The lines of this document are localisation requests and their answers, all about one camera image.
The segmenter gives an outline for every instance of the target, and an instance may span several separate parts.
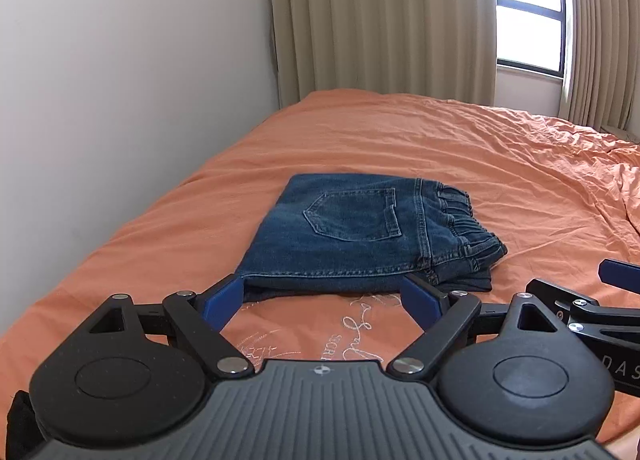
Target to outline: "back pocket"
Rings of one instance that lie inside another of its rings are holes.
[[[343,241],[379,241],[402,236],[396,218],[396,189],[326,192],[303,211],[322,236]]]

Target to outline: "black cloth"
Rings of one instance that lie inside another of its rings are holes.
[[[22,460],[44,442],[38,428],[29,393],[20,390],[14,396],[6,417],[5,460]]]

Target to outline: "white wall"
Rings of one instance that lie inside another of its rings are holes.
[[[557,117],[562,78],[498,66],[494,105]]]
[[[277,109],[268,0],[0,0],[0,332]]]

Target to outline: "window sill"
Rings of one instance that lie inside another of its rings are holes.
[[[520,77],[536,78],[537,80],[546,80],[546,82],[557,82],[559,84],[562,84],[562,77],[541,74],[539,72],[533,72],[531,70],[523,70],[522,68],[514,68],[513,66],[505,66],[504,64],[498,64],[497,70],[503,74],[519,75]]]

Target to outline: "ribbed grip surface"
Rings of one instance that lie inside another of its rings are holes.
[[[221,382],[179,429],[140,446],[83,450],[49,442],[37,460],[573,460],[612,459],[594,442],[519,451],[460,429],[429,388],[387,377],[378,363],[268,361]]]

